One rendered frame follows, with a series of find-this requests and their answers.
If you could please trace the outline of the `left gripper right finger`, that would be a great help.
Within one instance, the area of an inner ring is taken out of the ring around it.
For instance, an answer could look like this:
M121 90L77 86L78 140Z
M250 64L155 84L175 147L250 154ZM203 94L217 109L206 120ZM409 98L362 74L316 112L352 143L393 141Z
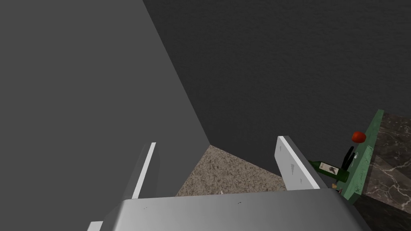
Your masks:
M277 137L274 158L287 190L328 188L289 136Z

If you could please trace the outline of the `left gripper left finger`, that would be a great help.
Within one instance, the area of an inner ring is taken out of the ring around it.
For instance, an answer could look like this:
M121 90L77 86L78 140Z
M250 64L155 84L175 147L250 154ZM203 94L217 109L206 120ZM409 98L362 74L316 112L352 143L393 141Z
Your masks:
M155 142L143 146L125 188L123 199L155 198L160 170L159 149Z

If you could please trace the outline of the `green wine bottle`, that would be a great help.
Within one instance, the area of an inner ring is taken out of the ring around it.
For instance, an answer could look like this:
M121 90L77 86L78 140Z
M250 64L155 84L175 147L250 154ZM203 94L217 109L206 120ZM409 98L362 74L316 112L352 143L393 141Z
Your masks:
M324 174L326 176L329 176L333 179L335 179L336 181L341 181L346 183L350 173L342 168L337 168L335 166L332 166L330 164L321 162L321 161L308 161L312 167L314 168L314 170L316 170L317 172Z

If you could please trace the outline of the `red tomato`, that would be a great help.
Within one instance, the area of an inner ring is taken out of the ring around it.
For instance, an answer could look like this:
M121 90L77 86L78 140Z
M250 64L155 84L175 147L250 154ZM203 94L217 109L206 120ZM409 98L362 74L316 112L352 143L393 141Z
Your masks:
M366 141L366 138L367 138L366 134L364 134L360 131L356 131L356 132L353 133L353 135L351 137L351 140L354 143L361 144L361 143L364 143Z

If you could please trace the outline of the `black kitchen utensil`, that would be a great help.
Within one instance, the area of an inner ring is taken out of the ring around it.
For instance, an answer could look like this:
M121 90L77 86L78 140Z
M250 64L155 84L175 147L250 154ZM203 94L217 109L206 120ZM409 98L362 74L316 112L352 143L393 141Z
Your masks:
M345 157L344 157L344 160L343 160L341 169L343 169L343 170L347 170L347 169L348 169L348 166L350 165L350 163L352 162L352 160L353 160L353 158L354 158L354 156L352 156L353 150L354 150L354 147L352 146L352 147L350 147L349 150L347 151L347 153L346 153L346 155L345 155Z

